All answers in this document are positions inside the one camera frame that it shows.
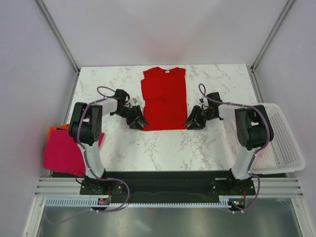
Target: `marble surface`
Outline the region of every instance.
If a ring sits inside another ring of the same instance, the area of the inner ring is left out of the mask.
[[[143,71],[155,66],[86,67],[82,68],[71,104],[101,98],[97,86],[126,90],[144,108],[140,80]],[[253,104],[256,97],[244,64],[176,65],[163,69],[186,69],[188,114],[199,103],[198,84],[204,83],[207,93],[219,91],[223,101]],[[111,91],[102,92],[112,95]],[[232,167],[238,145],[233,122],[208,121],[204,130],[137,131],[129,129],[119,116],[103,117],[106,136],[100,148],[102,163],[108,171],[172,171],[222,170]]]

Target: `pink fabric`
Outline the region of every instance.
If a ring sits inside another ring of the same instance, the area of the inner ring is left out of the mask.
[[[99,147],[103,138],[104,133],[101,133]],[[80,148],[74,142],[74,139],[69,136],[68,130],[51,132],[44,150],[44,168],[79,177],[82,177],[82,173],[85,173],[85,165]]]

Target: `wall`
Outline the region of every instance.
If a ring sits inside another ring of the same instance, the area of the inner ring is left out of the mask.
[[[0,236],[21,236],[75,72],[33,0],[0,2]]]
[[[80,67],[251,65],[286,0],[43,0]]]
[[[306,161],[296,173],[316,223],[316,1],[296,1],[257,69],[264,100],[283,109]]]

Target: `white wall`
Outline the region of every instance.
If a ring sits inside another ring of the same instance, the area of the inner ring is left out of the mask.
[[[286,0],[43,0],[80,67],[251,65]]]
[[[264,100],[283,109],[306,161],[298,172],[316,223],[316,1],[298,0],[257,69]]]
[[[0,236],[21,236],[75,72],[33,0],[0,2]]]

